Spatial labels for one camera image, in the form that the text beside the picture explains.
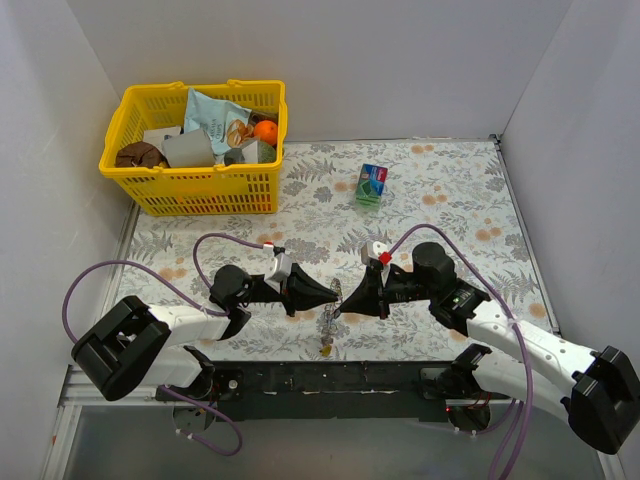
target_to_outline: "orange fruit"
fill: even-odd
[[[258,122],[253,128],[253,136],[258,137],[260,140],[273,147],[278,143],[278,125],[273,123],[271,120]]]

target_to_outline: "yellow basket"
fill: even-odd
[[[112,178],[150,215],[273,213],[278,210],[278,173],[287,134],[284,83],[229,80],[226,85],[192,85],[212,98],[262,112],[278,112],[274,163],[207,168],[117,168],[116,154],[142,140],[145,130],[184,124],[189,85],[182,82],[129,87],[111,119],[100,172]]]

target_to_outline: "white wall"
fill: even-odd
[[[0,467],[37,478],[71,343],[71,280],[110,258],[128,202],[97,169],[117,96],[64,0],[0,1]],[[105,275],[75,300],[91,324]]]
[[[504,135],[563,334],[640,373],[640,4],[575,0]],[[640,478],[640,433],[621,450]]]
[[[68,0],[118,93],[280,78],[290,140],[504,131],[570,0]]]

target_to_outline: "purple cable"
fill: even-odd
[[[507,407],[507,411],[504,412],[504,415],[502,415],[502,417],[500,417],[500,420],[498,420],[496,423],[494,423],[493,425],[491,425],[490,427],[485,428],[484,430],[480,430],[477,431],[475,433],[475,435],[486,435],[487,433],[491,433],[495,430],[497,430],[498,428],[500,428],[504,422],[507,421],[507,418],[509,418],[509,415],[511,415],[511,411],[513,410],[513,407],[515,407],[516,405],[516,399],[512,399],[511,403],[509,404],[509,406]],[[427,423],[415,423],[414,425],[420,427],[420,428],[428,428],[430,430],[438,430],[441,432],[447,432],[447,433],[458,433],[456,430],[452,430],[451,428],[448,427],[440,427],[438,425],[429,425]]]
[[[438,235],[440,235],[442,239],[445,242],[447,242],[447,244],[451,247],[451,249],[456,253],[456,255],[458,255],[460,260],[462,260],[462,262],[467,266],[469,271],[471,271],[471,273],[473,273],[473,275],[480,281],[480,283],[484,285],[484,287],[489,291],[489,293],[491,293],[491,296],[496,299],[496,301],[502,307],[502,310],[504,311],[507,318],[514,320],[513,312],[511,312],[509,305],[507,305],[507,302],[504,300],[504,298],[502,298],[500,293],[487,280],[485,280],[485,278],[480,274],[478,269],[474,267],[469,260],[467,260],[467,258],[462,254],[460,249],[456,247],[456,245],[451,241],[451,239],[447,236],[447,234],[444,233],[443,230],[436,227],[435,225],[432,225],[430,223],[421,223],[419,225],[416,225],[410,228],[402,237],[400,237],[400,240],[398,240],[396,244],[393,247],[391,247],[391,250],[389,250],[389,253],[393,255],[393,253],[400,247],[400,245],[404,243],[404,241],[413,232],[421,228],[428,228],[436,232]],[[529,357],[529,352],[527,351],[527,346],[524,342],[522,332],[520,331],[520,327],[518,327],[518,324],[515,322],[513,322],[511,326],[513,328],[513,331],[515,332],[516,338],[518,340],[518,344],[520,345],[520,350],[522,351],[522,361],[524,363],[525,374],[527,377],[527,397],[524,405],[524,420],[522,422],[522,426],[520,427],[520,432],[518,433],[518,438],[516,440],[515,446],[513,447],[513,451],[511,452],[511,456],[507,461],[504,471],[500,475],[500,480],[507,478],[507,476],[513,469],[513,466],[515,465],[516,460],[518,459],[518,456],[520,455],[520,451],[522,450],[522,446],[524,444],[525,438],[527,436],[527,431],[529,429],[529,420],[531,418],[531,410],[533,408],[533,371],[531,368],[531,359]],[[511,424],[511,427],[509,427],[509,431],[511,433],[513,433],[512,430],[515,429],[516,425],[520,420],[521,415],[522,415],[522,408],[520,408],[519,406],[518,411],[516,412],[516,416],[513,419],[513,422]],[[504,447],[498,449],[493,459],[493,462],[497,464],[503,451],[504,451]],[[490,479],[494,478],[491,472],[489,473],[489,478]]]
[[[195,434],[193,434],[191,432],[187,432],[186,430],[182,430],[182,429],[179,429],[180,433],[182,433],[186,437],[191,436],[191,438],[193,440],[195,440],[196,442],[201,443],[205,447],[207,447],[207,448],[213,450],[214,452],[216,452],[216,453],[218,453],[220,455],[223,455],[225,457],[231,457],[231,456],[235,455],[236,453],[238,453],[242,449],[242,443],[243,443],[242,432],[240,431],[238,426],[233,422],[233,420],[231,420],[229,417],[227,417],[224,413],[216,410],[213,407],[210,407],[206,403],[198,402],[197,400],[193,400],[192,398],[185,397],[184,395],[180,395],[179,393],[174,392],[173,390],[165,387],[164,385],[160,385],[158,387],[158,390],[161,390],[164,393],[166,393],[168,395],[171,395],[172,397],[174,397],[174,398],[176,398],[178,400],[182,400],[183,402],[190,403],[191,405],[194,405],[194,406],[196,406],[198,408],[203,408],[203,409],[207,410],[208,412],[213,413],[216,417],[221,418],[222,420],[227,422],[229,424],[229,426],[231,428],[233,428],[233,431],[236,432],[236,436],[238,437],[238,445],[233,450],[224,450],[223,448],[220,448],[217,445],[214,445],[209,440],[207,440],[204,437],[201,437],[200,435],[195,435]]]
[[[164,284],[169,290],[171,290],[173,293],[178,295],[182,300],[187,302],[192,307],[195,307],[198,310],[202,310],[204,308],[202,305],[200,305],[196,301],[194,301],[191,298],[187,297],[184,293],[182,293],[180,290],[178,290],[175,286],[173,286],[167,280],[162,278],[156,272],[154,272],[150,268],[145,267],[144,265],[141,265],[141,264],[136,263],[136,262],[131,262],[129,260],[107,260],[105,262],[100,262],[100,263],[96,263],[95,265],[92,265],[91,267],[87,268],[84,272],[82,272],[80,275],[78,275],[76,277],[76,279],[73,281],[73,283],[71,284],[71,286],[69,287],[69,290],[67,290],[66,295],[64,296],[64,300],[62,302],[62,326],[64,327],[64,331],[67,332],[67,335],[69,336],[69,338],[71,339],[71,341],[73,343],[76,343],[78,341],[78,339],[71,332],[71,329],[69,328],[69,312],[68,312],[68,310],[69,310],[69,300],[71,300],[71,294],[76,289],[76,287],[78,286],[80,281],[84,277],[86,277],[89,273],[93,272],[94,270],[97,270],[98,268],[106,267],[106,266],[109,266],[109,265],[128,265],[130,267],[139,268],[143,272],[148,273],[153,278],[155,278],[156,280],[158,280],[159,282]],[[209,315],[213,315],[214,317],[224,317],[224,316],[227,315],[226,312],[216,312],[214,310],[209,310],[208,308],[205,308],[204,310]]]
[[[241,238],[237,238],[232,235],[228,235],[226,233],[205,233],[198,240],[196,240],[196,243],[193,245],[193,264],[196,266],[198,275],[200,275],[200,278],[202,279],[204,284],[207,286],[207,288],[211,288],[211,282],[209,282],[209,279],[202,271],[202,268],[200,268],[200,262],[198,262],[198,247],[204,240],[212,237],[226,238],[227,240],[231,240],[232,242],[239,243],[240,245],[244,245],[245,247],[259,248],[259,249],[264,248],[264,246],[260,245],[259,243],[247,242],[246,240],[242,240]]]
[[[504,450],[507,448],[507,444],[509,443],[509,440],[511,440],[511,436],[513,435],[513,432],[515,431],[516,426],[518,424],[517,420],[520,419],[520,416],[522,415],[523,407],[524,407],[523,403],[520,403],[518,405],[518,410],[516,411],[516,421],[511,423],[509,430],[507,430],[507,434],[504,436],[504,438],[502,439],[502,442],[500,443],[500,446],[498,447],[498,451],[493,456],[493,460],[491,461],[491,466],[489,467],[489,478],[496,478],[496,469],[498,468],[498,462],[500,461],[502,452],[504,452]]]

